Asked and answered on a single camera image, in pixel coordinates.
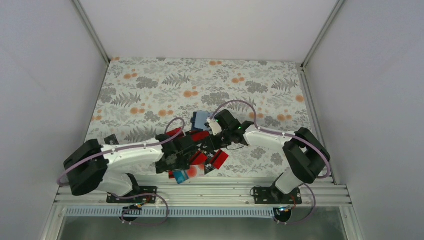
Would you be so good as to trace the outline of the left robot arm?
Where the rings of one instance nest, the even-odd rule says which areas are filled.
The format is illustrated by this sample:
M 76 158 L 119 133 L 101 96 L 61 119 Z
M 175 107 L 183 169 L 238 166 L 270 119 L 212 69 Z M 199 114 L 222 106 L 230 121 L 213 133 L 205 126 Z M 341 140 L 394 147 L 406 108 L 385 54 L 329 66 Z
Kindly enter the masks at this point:
M 139 197 L 135 176 L 153 165 L 157 174 L 187 170 L 199 144 L 189 135 L 159 134 L 146 141 L 110 145 L 91 139 L 63 163 L 74 196 L 93 191 L 115 194 L 131 203 Z

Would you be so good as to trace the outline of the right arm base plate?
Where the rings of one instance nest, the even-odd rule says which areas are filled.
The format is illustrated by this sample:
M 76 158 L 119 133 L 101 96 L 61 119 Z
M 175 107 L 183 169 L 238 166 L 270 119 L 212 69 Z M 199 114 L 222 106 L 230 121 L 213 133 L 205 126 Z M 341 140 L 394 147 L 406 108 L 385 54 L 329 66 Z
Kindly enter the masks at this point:
M 276 187 L 262 187 L 257 185 L 250 189 L 249 194 L 253 197 L 256 205 L 294 205 L 303 202 L 298 187 L 290 193 L 285 194 Z

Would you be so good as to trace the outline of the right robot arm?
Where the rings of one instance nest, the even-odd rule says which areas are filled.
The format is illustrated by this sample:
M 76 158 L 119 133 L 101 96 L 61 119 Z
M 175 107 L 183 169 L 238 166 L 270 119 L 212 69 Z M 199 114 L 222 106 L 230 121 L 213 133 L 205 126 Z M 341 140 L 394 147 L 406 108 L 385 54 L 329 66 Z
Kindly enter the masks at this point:
M 271 198 L 284 203 L 290 193 L 304 184 L 312 184 L 323 170 L 330 172 L 331 156 L 315 135 L 301 127 L 294 132 L 281 132 L 258 126 L 254 121 L 240 122 L 228 110 L 208 118 L 205 126 L 213 134 L 213 146 L 221 149 L 231 144 L 261 147 L 286 157 L 289 169 L 271 186 Z

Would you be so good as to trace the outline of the blue leather card holder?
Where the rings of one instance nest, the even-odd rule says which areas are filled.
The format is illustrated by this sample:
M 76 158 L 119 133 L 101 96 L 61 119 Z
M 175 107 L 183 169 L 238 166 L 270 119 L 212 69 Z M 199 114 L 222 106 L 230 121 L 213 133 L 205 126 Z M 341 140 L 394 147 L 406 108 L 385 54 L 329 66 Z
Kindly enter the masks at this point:
M 190 119 L 192 131 L 210 131 L 211 128 L 206 125 L 207 119 L 213 115 L 212 112 L 195 111 Z

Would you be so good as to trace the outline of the blue card with grey stripe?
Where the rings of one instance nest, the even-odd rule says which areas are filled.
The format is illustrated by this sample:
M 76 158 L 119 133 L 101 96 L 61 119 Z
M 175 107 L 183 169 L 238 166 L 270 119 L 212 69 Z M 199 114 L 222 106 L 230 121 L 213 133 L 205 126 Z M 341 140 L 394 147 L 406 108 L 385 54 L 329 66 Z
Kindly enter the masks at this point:
M 182 184 L 190 178 L 187 170 L 174 171 L 173 177 L 176 180 L 177 184 Z

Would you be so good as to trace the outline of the white card with red circle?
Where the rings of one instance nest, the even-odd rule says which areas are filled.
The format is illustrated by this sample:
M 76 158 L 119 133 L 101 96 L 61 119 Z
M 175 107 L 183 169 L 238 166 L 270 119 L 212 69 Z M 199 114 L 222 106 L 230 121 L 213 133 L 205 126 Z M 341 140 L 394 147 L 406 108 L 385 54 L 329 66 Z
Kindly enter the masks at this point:
M 185 171 L 189 179 L 204 177 L 205 176 L 205 165 L 191 165 L 188 170 Z

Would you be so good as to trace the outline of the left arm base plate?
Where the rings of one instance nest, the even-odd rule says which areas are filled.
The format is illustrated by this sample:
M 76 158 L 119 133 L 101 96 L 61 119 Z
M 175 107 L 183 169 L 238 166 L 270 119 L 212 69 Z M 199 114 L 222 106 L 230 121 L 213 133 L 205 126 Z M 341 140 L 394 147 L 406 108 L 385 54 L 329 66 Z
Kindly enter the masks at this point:
M 111 194 L 107 195 L 106 202 L 108 204 L 154 204 L 156 197 L 151 195 L 138 196 L 140 194 L 156 194 L 158 190 L 157 186 L 140 186 L 137 189 L 133 189 L 123 197 L 115 197 Z

